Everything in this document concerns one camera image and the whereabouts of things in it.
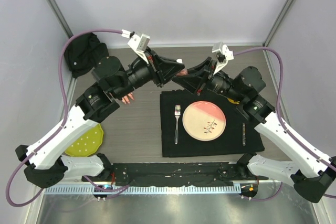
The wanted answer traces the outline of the nail polish bottle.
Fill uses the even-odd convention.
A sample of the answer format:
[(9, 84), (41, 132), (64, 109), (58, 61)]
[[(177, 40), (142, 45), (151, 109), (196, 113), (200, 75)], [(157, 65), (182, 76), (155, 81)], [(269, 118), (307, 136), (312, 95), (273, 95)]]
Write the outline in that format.
[(183, 69), (177, 74), (177, 76), (186, 76), (186, 75), (188, 75), (188, 70), (187, 69)]

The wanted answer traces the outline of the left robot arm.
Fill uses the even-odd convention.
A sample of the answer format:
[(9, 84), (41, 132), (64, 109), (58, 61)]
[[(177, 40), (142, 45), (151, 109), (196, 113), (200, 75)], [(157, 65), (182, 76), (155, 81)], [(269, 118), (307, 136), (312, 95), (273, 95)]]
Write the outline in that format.
[(116, 111), (120, 107), (118, 100), (150, 81), (162, 87), (183, 69), (181, 59), (161, 57), (150, 48), (128, 69), (124, 69), (115, 56), (102, 58), (92, 71), (96, 82), (76, 100), (66, 122), (59, 122), (35, 144), (16, 148), (18, 159), (26, 165), (26, 179), (40, 188), (51, 187), (65, 178), (82, 176), (107, 181), (113, 166), (105, 155), (70, 157), (64, 156), (64, 151)]

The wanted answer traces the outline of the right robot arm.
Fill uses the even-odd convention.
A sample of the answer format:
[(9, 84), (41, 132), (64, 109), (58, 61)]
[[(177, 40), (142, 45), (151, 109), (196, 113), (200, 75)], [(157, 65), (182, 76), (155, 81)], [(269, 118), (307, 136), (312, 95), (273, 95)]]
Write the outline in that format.
[(235, 78), (229, 77), (220, 67), (208, 58), (194, 68), (181, 70), (173, 81), (190, 93), (200, 95), (211, 91), (236, 102), (243, 118), (291, 159), (281, 162), (258, 154), (244, 154), (237, 166), (239, 177), (272, 178), (292, 186), (302, 198), (318, 203), (335, 180), (335, 157), (308, 143), (260, 95), (266, 84), (256, 67), (245, 68)]

